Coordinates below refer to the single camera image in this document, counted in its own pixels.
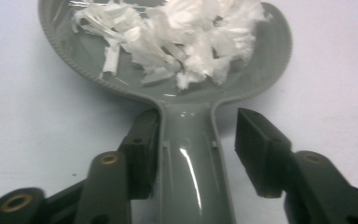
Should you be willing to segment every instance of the black clamp jaw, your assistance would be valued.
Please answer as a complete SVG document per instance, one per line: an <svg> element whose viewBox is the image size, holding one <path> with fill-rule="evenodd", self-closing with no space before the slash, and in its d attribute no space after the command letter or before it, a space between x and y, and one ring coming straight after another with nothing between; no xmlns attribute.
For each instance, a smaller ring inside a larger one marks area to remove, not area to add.
<svg viewBox="0 0 358 224"><path fill-rule="evenodd" d="M358 224L358 189L315 152L290 141L261 114L239 109L235 148L257 194L279 198L290 224Z"/></svg>
<svg viewBox="0 0 358 224"><path fill-rule="evenodd" d="M0 198L0 224L130 224L132 199L151 195L157 172L159 114L145 111L117 151L98 155L88 178L49 198L17 189ZM239 109L235 148L257 194L279 198L290 224L358 224L358 189L326 157L291 151L266 118Z"/></svg>
<svg viewBox="0 0 358 224"><path fill-rule="evenodd" d="M94 158L87 179L45 199L41 189L0 198L0 224L130 224L130 200L150 197L157 172L159 114L138 116L117 151Z"/></svg>

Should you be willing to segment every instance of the glossy ceramic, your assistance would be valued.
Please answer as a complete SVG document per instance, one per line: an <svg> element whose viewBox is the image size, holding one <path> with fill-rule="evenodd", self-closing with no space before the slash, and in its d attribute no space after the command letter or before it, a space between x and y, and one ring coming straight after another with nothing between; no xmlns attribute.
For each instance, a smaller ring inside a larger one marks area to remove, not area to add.
<svg viewBox="0 0 358 224"><path fill-rule="evenodd" d="M126 1L154 7L159 0ZM142 67L122 50L116 77L102 77L101 37L74 34L71 18L78 10L68 0L40 0L39 14L52 47L80 75L100 86L155 105L162 116L158 163L158 222L161 224L233 224L223 152L213 120L215 109L254 96L271 86L287 65L292 47L282 13L264 3L272 15L256 29L255 53L245 65L233 62L227 82L211 80L179 91L173 78L143 85Z"/></svg>

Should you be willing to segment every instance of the brass insert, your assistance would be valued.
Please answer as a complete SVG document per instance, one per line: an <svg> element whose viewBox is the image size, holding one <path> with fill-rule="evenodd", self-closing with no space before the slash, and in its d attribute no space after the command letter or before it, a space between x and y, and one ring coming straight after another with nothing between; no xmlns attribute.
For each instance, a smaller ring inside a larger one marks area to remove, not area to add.
<svg viewBox="0 0 358 224"><path fill-rule="evenodd" d="M312 163L321 163L321 159L319 159L318 156L314 156L314 155L311 155L311 154L307 154L304 156L304 158L307 160L307 161L310 161Z"/></svg>
<svg viewBox="0 0 358 224"><path fill-rule="evenodd" d="M31 194L23 193L15 195L2 204L1 210L6 213L19 211L30 203L32 198L33 196Z"/></svg>
<svg viewBox="0 0 358 224"><path fill-rule="evenodd" d="M101 158L101 163L104 165L112 164L115 163L116 161L118 161L117 155L107 154Z"/></svg>

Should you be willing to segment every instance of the shredded white plastic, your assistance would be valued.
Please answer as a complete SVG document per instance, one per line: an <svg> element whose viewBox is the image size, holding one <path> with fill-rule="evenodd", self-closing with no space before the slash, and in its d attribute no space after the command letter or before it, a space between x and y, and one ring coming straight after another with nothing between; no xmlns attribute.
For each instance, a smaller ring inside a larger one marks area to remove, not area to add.
<svg viewBox="0 0 358 224"><path fill-rule="evenodd" d="M73 30L106 40L103 73L116 75L121 46L145 70L142 83L176 77L179 90L208 77L222 85L232 60L249 62L255 24L268 19L259 0L170 0L146 8L146 18L122 0L82 1Z"/></svg>

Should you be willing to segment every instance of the white surface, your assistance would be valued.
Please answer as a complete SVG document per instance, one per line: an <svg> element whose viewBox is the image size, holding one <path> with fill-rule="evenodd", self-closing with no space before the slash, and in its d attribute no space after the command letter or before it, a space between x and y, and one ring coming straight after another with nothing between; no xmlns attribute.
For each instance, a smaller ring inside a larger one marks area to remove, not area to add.
<svg viewBox="0 0 358 224"><path fill-rule="evenodd" d="M282 200L260 199L234 153L237 107L264 114L293 143L330 158L358 187L358 1L269 1L289 21L292 60L282 78L216 114L238 224L286 223ZM38 187L50 196L86 177L148 108L72 71L44 37L35 0L0 1L0 197ZM135 203L134 224L154 220Z"/></svg>

